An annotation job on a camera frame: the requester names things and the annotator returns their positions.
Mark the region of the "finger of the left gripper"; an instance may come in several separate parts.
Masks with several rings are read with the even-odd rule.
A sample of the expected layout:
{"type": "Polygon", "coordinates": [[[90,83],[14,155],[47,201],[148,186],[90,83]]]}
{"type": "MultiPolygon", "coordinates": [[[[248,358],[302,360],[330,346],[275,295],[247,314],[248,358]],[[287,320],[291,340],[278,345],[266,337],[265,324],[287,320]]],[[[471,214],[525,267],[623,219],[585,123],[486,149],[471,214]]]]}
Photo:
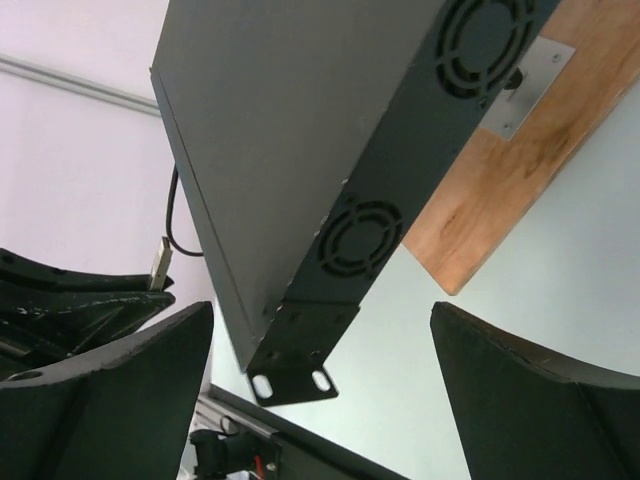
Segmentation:
{"type": "Polygon", "coordinates": [[[44,367],[136,332],[175,303],[169,292],[1,289],[1,371],[44,367]]]}
{"type": "Polygon", "coordinates": [[[149,290],[151,276],[64,270],[1,249],[1,280],[48,292],[142,292],[149,290]]]}

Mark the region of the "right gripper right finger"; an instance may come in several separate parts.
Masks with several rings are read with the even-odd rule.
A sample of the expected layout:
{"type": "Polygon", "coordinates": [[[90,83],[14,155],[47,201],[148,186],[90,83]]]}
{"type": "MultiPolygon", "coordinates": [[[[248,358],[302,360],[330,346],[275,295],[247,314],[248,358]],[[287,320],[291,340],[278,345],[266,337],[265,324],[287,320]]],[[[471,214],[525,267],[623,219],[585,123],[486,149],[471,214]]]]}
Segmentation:
{"type": "Polygon", "coordinates": [[[636,479],[639,379],[436,303],[430,328],[474,479],[636,479]]]}

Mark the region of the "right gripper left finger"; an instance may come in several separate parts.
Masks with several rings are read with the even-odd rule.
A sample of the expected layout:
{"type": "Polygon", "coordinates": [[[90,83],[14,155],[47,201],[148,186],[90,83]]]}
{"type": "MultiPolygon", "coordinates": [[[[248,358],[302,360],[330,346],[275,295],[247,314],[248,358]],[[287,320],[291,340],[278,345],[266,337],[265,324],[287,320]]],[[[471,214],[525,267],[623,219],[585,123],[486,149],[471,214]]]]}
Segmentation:
{"type": "Polygon", "coordinates": [[[174,479],[214,326],[197,302],[1,384],[4,479],[174,479]]]}

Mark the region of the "silver transceiver module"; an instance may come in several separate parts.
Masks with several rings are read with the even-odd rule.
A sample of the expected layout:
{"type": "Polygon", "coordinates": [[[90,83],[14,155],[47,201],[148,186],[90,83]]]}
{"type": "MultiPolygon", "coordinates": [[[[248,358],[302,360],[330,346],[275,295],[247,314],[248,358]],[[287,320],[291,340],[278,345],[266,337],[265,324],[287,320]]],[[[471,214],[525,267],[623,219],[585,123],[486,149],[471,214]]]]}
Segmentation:
{"type": "Polygon", "coordinates": [[[160,240],[149,274],[148,289],[150,291],[161,291],[164,288],[171,257],[172,249],[170,241],[166,236],[163,236],[160,240]]]}

